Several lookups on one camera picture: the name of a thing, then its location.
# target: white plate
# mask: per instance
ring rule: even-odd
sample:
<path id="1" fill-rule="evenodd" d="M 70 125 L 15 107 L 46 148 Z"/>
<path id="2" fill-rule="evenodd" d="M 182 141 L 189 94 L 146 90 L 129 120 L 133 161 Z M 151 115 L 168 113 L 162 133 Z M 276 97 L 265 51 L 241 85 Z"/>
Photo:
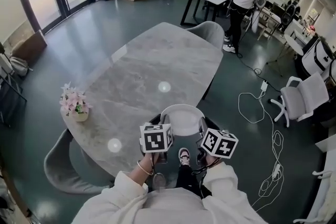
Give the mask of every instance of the white plate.
<path id="1" fill-rule="evenodd" d="M 161 121 L 169 115 L 174 135 L 189 136 L 198 133 L 199 120 L 204 117 L 201 110 L 188 104 L 175 104 L 161 113 Z"/>

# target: chair seat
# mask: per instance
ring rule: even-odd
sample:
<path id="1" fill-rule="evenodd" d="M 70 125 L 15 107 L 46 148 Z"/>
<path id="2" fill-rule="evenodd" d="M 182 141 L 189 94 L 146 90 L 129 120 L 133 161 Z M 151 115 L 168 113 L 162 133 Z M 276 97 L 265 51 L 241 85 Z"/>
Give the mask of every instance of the chair seat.
<path id="1" fill-rule="evenodd" d="M 281 94 L 286 105 L 290 120 L 296 120 L 306 113 L 306 105 L 300 91 L 294 87 L 281 89 Z"/>

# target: chair armrest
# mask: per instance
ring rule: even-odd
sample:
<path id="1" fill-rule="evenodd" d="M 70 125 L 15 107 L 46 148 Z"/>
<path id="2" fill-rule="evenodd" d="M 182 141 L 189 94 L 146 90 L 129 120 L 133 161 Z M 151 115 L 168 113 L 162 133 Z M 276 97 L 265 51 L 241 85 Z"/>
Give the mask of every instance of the chair armrest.
<path id="1" fill-rule="evenodd" d="M 302 121 L 302 120 L 304 120 L 304 119 L 306 119 L 306 118 L 309 118 L 309 117 L 311 117 L 311 116 L 313 116 L 313 115 L 314 115 L 314 111 L 312 111 L 312 112 L 310 112 L 310 113 L 307 113 L 307 114 L 305 114 L 305 115 L 302 115 L 300 118 L 297 119 L 297 121 Z"/>
<path id="2" fill-rule="evenodd" d="M 301 83 L 301 82 L 302 82 L 302 79 L 297 78 L 297 77 L 290 77 L 289 80 L 288 80 L 288 82 L 287 82 L 286 87 L 289 87 L 293 81 L 298 81 L 298 82 Z"/>

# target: flower pot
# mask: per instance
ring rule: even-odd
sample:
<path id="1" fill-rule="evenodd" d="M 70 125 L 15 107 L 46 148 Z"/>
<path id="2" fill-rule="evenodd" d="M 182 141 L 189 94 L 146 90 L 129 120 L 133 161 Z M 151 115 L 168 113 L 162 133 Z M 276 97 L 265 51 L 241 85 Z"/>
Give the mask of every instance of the flower pot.
<path id="1" fill-rule="evenodd" d="M 73 113 L 73 114 L 70 114 L 70 116 L 77 122 L 83 122 L 83 121 L 86 121 L 89 117 L 89 113 Z"/>

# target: extension cord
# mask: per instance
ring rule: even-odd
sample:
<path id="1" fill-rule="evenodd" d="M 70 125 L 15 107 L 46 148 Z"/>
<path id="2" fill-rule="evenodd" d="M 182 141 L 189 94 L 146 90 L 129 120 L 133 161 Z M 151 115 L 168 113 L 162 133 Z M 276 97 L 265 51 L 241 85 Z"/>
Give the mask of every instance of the extension cord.
<path id="1" fill-rule="evenodd" d="M 266 84 L 266 89 L 267 89 L 267 82 L 264 81 L 263 82 L 263 85 L 261 86 L 262 89 L 265 88 L 265 85 L 264 83 Z M 263 117 L 261 120 L 258 120 L 256 122 L 251 122 L 249 119 L 247 119 L 240 111 L 240 96 L 241 95 L 244 95 L 244 94 L 248 94 L 248 95 L 252 95 L 255 99 L 257 99 L 261 105 L 261 107 L 263 108 Z M 260 189 L 259 189 L 259 199 L 257 199 L 254 204 L 252 204 L 252 206 L 254 206 L 258 201 L 260 201 L 262 198 L 265 198 L 265 197 L 269 197 L 271 194 L 272 194 L 272 191 L 276 188 L 276 186 L 278 185 L 279 181 L 281 181 L 282 179 L 282 182 L 281 182 L 281 187 L 280 187 L 280 191 L 278 193 L 278 195 L 268 204 L 260 207 L 258 210 L 256 210 L 256 212 L 258 212 L 259 210 L 263 209 L 264 207 L 266 206 L 269 206 L 270 204 L 272 204 L 276 198 L 279 197 L 280 193 L 281 193 L 281 190 L 282 190 L 282 186 L 284 184 L 284 181 L 285 181 L 285 176 L 283 175 L 283 171 L 284 171 L 284 167 L 281 165 L 280 161 L 279 161 L 279 158 L 280 158 L 280 154 L 282 152 L 282 149 L 283 149 L 283 139 L 284 139 L 284 136 L 278 131 L 274 131 L 274 123 L 273 123 L 273 120 L 272 120 L 272 117 L 270 116 L 270 114 L 268 114 L 268 112 L 265 110 L 264 108 L 264 105 L 261 101 L 261 99 L 263 98 L 263 96 L 265 96 L 266 94 L 266 90 L 262 90 L 261 94 L 259 97 L 255 97 L 252 93 L 250 92 L 244 92 L 244 93 L 241 93 L 238 97 L 238 110 L 240 112 L 240 114 L 245 118 L 245 120 L 247 120 L 249 123 L 251 124 L 256 124 L 260 121 L 262 121 L 264 118 L 265 118 L 265 113 L 269 116 L 269 118 L 271 119 L 271 122 L 272 122 L 272 152 L 276 158 L 276 161 L 274 163 L 274 166 L 273 166 L 273 170 L 272 170 L 272 174 L 267 177 L 263 183 L 261 183 L 261 186 L 260 186 Z M 279 153 L 277 153 L 276 151 L 276 147 L 281 147 Z"/>

